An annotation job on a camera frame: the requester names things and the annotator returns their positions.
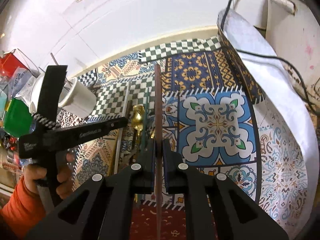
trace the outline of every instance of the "green container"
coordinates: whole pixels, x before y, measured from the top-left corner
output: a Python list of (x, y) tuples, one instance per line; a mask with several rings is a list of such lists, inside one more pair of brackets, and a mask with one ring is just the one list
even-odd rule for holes
[(4, 115), (3, 129), (14, 137), (28, 134), (32, 123), (32, 116), (28, 107), (21, 100), (12, 98)]

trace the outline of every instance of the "metal rod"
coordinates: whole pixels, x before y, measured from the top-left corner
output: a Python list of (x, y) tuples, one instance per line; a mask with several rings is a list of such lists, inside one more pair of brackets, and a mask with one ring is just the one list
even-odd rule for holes
[[(131, 82), (128, 82), (127, 84), (127, 91), (124, 96), (124, 103), (122, 107), (122, 116), (125, 116), (125, 113), (127, 111), (127, 105), (128, 105), (128, 96), (130, 92), (130, 87), (131, 87)], [(115, 159), (115, 168), (114, 168), (114, 174), (118, 173), (118, 164), (119, 164), (119, 155), (120, 155), (120, 148), (121, 148), (121, 139), (122, 139), (122, 133), (123, 133), (123, 128), (120, 128), (118, 131), (118, 140), (117, 140), (117, 148), (116, 148), (116, 159)]]
[(156, 219), (157, 240), (161, 237), (162, 207), (162, 85), (160, 65), (155, 65), (155, 123), (156, 123)]
[[(56, 58), (55, 58), (54, 55), (52, 54), (52, 52), (50, 53), (50, 56), (52, 57), (54, 63), (55, 63), (56, 65), (59, 65), (58, 62), (57, 62), (57, 60), (56, 60)], [(71, 83), (67, 78), (65, 78), (65, 83), (68, 83), (69, 86), (72, 87), (72, 83)]]

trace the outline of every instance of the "white screw cap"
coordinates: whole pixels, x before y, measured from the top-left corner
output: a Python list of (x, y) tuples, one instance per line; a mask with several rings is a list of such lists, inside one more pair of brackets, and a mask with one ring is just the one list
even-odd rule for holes
[(131, 169), (133, 169), (134, 171), (140, 170), (141, 165), (139, 163), (134, 163), (131, 165)]
[(101, 174), (94, 174), (92, 176), (92, 180), (93, 181), (100, 181), (100, 180), (102, 180), (102, 175)]
[(218, 173), (217, 174), (217, 179), (218, 180), (225, 180), (227, 176), (224, 173)]
[(186, 163), (180, 163), (180, 164), (178, 165), (178, 168), (179, 168), (180, 170), (186, 170), (186, 169), (188, 168), (188, 164), (186, 164)]

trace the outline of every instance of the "white pot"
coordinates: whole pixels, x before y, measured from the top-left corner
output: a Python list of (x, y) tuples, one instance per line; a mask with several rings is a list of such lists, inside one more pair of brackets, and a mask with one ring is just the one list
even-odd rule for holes
[[(30, 113), (35, 113), (38, 108), (39, 94), (42, 87), (44, 74), (40, 75), (33, 86), (31, 95), (31, 104), (29, 106)], [(70, 79), (72, 86), (66, 84), (62, 89), (59, 97), (58, 106), (81, 117), (85, 118), (90, 115), (96, 105), (96, 96), (87, 89), (79, 80), (74, 77)]]
[(97, 103), (96, 96), (81, 84), (76, 77), (71, 78), (70, 82), (72, 83), (72, 87), (70, 88), (67, 84), (66, 87), (70, 91), (62, 90), (58, 106), (81, 118), (85, 118), (92, 113)]

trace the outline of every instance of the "patterned rug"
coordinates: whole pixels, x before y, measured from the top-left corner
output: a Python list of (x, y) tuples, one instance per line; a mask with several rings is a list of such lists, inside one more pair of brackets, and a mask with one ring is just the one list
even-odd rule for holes
[[(228, 40), (223, 35), (209, 40), (219, 45), (199, 46), (199, 51), (190, 46), (179, 53), (157, 53), (154, 61), (141, 60), (146, 51), (156, 51), (155, 46), (80, 76), (78, 79), (97, 96), (95, 109), (84, 120), (61, 111), (58, 120), (66, 127), (121, 116), (124, 91), (130, 81), (129, 100), (133, 105), (144, 104), (151, 92), (148, 119), (152, 122), (154, 66), (159, 63), (163, 137), (169, 138), (172, 150), (202, 173), (225, 173), (290, 236), (307, 195), (307, 173), (299, 145)], [(95, 173), (112, 174), (116, 139), (115, 130), (80, 145), (75, 188)], [(129, 125), (121, 142), (119, 163), (130, 153), (132, 139)], [(164, 183), (162, 192), (166, 210), (184, 212), (182, 194), (168, 194)], [(149, 206), (156, 202), (155, 194), (141, 199)]]

